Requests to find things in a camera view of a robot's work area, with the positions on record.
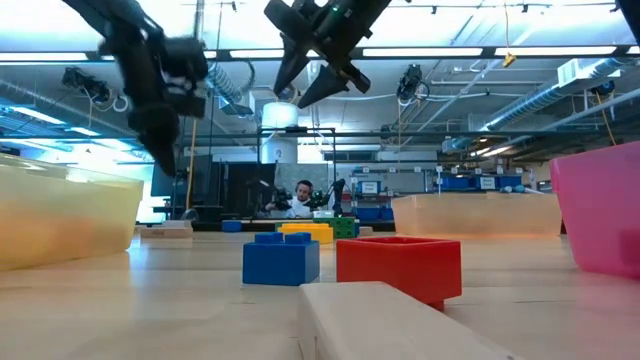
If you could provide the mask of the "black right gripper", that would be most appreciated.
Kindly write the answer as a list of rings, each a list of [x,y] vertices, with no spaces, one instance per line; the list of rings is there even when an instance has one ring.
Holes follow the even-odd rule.
[[[299,12],[308,19],[313,28],[312,37],[284,37],[284,53],[275,79],[273,91],[280,96],[284,89],[306,67],[307,55],[312,48],[326,62],[321,66],[316,79],[298,102],[304,109],[327,97],[348,90],[353,83],[366,93],[371,82],[352,63],[351,52],[363,38],[372,36],[371,27],[391,0],[327,0],[319,6],[314,0],[301,0]]]

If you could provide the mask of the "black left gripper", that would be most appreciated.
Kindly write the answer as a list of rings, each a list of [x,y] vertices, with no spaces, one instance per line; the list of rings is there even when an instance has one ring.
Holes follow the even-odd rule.
[[[118,63],[124,92],[134,105],[129,127],[167,176],[176,175],[174,143],[179,118],[166,100],[166,86],[158,60],[163,29],[156,22],[106,22],[100,27],[104,42],[99,52]]]

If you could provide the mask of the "green long brick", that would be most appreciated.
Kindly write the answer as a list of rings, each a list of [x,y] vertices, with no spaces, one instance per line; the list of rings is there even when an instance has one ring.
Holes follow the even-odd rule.
[[[335,239],[355,238],[359,235],[354,217],[314,218],[313,222],[328,224],[333,229]]]

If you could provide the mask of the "dark red small brick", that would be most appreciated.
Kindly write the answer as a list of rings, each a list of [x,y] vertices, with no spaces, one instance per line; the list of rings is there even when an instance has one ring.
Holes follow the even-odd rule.
[[[442,311],[462,294],[461,244],[402,236],[340,240],[336,280],[383,282]]]

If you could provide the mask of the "white cylindrical tank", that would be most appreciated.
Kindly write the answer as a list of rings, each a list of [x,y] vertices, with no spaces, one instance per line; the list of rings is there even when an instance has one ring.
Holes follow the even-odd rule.
[[[262,163],[298,162],[296,138],[282,136],[286,127],[298,125],[298,108],[290,103],[271,102],[263,107],[261,129],[267,138],[261,144]]]

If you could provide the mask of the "grey panel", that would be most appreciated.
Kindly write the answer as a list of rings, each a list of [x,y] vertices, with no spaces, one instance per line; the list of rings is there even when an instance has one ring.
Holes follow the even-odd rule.
[[[316,190],[326,190],[329,177],[326,164],[279,164],[276,167],[276,185],[287,190],[293,197],[295,187],[300,180],[313,183]]]

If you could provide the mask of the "black monitor panels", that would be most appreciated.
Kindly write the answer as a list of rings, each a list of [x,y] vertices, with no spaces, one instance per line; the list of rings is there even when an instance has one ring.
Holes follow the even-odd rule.
[[[274,164],[215,161],[204,155],[194,158],[194,172],[184,160],[174,177],[154,167],[151,195],[162,199],[155,213],[176,218],[193,209],[203,222],[217,222],[223,216],[249,217],[271,200],[275,181]]]

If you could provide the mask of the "black beam with light strips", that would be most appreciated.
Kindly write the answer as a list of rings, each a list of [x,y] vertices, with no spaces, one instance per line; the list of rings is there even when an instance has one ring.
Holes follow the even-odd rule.
[[[354,60],[465,60],[536,58],[640,57],[638,45],[530,46],[530,47],[360,47],[352,51]],[[0,63],[77,63],[113,61],[111,55],[96,52],[0,52]]]

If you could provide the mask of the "yellow translucent bin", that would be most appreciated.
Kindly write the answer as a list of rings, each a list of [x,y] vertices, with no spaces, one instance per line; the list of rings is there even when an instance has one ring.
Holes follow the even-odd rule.
[[[120,253],[139,180],[0,153],[0,271]]]

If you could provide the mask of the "blue background crates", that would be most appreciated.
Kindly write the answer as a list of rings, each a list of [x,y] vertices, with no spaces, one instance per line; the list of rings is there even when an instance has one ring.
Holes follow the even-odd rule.
[[[355,209],[355,215],[359,220],[365,222],[394,220],[393,210],[389,207],[358,207]]]

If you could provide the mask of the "blue storage bins shelf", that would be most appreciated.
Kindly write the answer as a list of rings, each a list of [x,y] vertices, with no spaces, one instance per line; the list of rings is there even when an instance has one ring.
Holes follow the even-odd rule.
[[[441,178],[442,191],[494,191],[522,184],[520,176],[445,176]]]

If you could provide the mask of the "orange translucent bin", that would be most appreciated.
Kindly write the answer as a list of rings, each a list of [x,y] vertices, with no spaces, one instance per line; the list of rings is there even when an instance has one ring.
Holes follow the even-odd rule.
[[[414,237],[546,238],[560,234],[553,194],[442,193],[391,202],[396,232]]]

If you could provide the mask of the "white air vent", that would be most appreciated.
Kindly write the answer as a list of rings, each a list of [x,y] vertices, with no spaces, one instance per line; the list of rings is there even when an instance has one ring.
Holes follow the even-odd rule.
[[[577,80],[594,79],[610,76],[624,62],[617,58],[578,59],[574,58],[557,69],[557,85],[564,87]]]

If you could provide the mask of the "pink translucent bin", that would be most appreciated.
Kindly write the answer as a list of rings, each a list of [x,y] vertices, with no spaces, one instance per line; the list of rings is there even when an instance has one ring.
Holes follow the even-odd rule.
[[[554,158],[550,175],[578,267],[640,280],[640,141]]]

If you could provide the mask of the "silver spiral duct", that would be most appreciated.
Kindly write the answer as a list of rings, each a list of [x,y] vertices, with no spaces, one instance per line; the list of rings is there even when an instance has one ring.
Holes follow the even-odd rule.
[[[564,87],[559,87],[557,85],[558,78],[556,80],[547,82],[536,88],[534,91],[526,94],[523,97],[520,97],[506,107],[492,114],[489,117],[489,121],[482,128],[480,128],[480,131],[499,130],[516,120],[522,119],[539,110],[542,110],[574,93],[589,90],[613,78],[619,77],[621,70],[625,67],[631,66],[635,61],[634,58],[614,58],[623,61],[624,65],[621,66],[615,73],[612,73],[610,76],[577,80]]]
[[[226,115],[246,117],[254,114],[251,107],[250,90],[255,84],[255,67],[245,60],[249,77],[244,85],[236,85],[220,63],[212,63],[208,68],[205,83],[218,98],[219,109]]]

